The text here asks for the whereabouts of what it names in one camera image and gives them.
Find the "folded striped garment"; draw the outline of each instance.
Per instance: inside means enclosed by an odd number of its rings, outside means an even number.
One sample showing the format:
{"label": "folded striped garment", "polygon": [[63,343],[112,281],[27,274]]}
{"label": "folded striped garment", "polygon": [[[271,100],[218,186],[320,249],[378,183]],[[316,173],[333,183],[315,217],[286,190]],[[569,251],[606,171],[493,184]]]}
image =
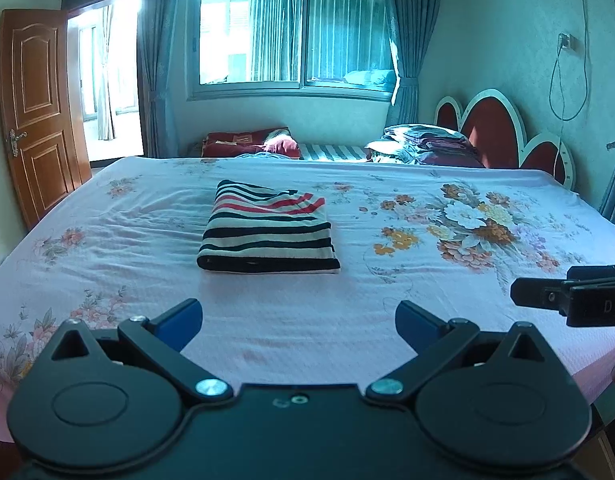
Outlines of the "folded striped garment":
{"label": "folded striped garment", "polygon": [[222,272],[339,272],[325,199],[223,180],[198,252]]}

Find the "doorway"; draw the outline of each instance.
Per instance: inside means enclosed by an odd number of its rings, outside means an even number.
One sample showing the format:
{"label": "doorway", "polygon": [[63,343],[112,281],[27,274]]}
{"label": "doorway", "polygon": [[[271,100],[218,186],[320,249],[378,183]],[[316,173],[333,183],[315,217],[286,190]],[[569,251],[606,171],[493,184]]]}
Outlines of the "doorway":
{"label": "doorway", "polygon": [[143,155],[136,24],[140,0],[108,0],[72,18],[78,27],[80,100],[93,168]]}

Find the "brown door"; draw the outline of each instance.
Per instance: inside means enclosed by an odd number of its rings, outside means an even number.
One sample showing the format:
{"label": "brown door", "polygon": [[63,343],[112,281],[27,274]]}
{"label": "brown door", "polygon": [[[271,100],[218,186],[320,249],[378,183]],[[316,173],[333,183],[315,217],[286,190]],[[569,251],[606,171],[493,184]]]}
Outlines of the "brown door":
{"label": "brown door", "polygon": [[92,176],[82,129],[78,139],[72,129],[66,38],[67,13],[62,10],[2,12],[2,130],[30,229]]}

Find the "wall socket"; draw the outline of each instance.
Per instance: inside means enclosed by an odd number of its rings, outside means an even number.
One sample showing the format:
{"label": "wall socket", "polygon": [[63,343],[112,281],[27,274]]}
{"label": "wall socket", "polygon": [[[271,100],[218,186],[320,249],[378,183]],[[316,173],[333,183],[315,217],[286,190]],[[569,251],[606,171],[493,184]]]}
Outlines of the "wall socket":
{"label": "wall socket", "polygon": [[571,50],[572,49],[572,36],[562,32],[558,35],[558,49]]}

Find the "window sill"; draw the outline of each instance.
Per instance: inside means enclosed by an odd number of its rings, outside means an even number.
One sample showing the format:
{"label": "window sill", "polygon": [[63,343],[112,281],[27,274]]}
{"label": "window sill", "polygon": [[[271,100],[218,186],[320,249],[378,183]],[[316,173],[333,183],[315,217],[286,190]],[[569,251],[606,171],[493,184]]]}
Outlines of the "window sill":
{"label": "window sill", "polygon": [[187,101],[204,101],[210,99],[224,99],[236,97],[264,97],[264,96],[291,96],[291,97],[328,97],[342,99],[359,99],[365,101],[389,102],[392,100],[391,91],[364,90],[356,88],[332,88],[324,86],[305,86],[303,88],[251,88],[251,89],[203,89],[192,92]]}

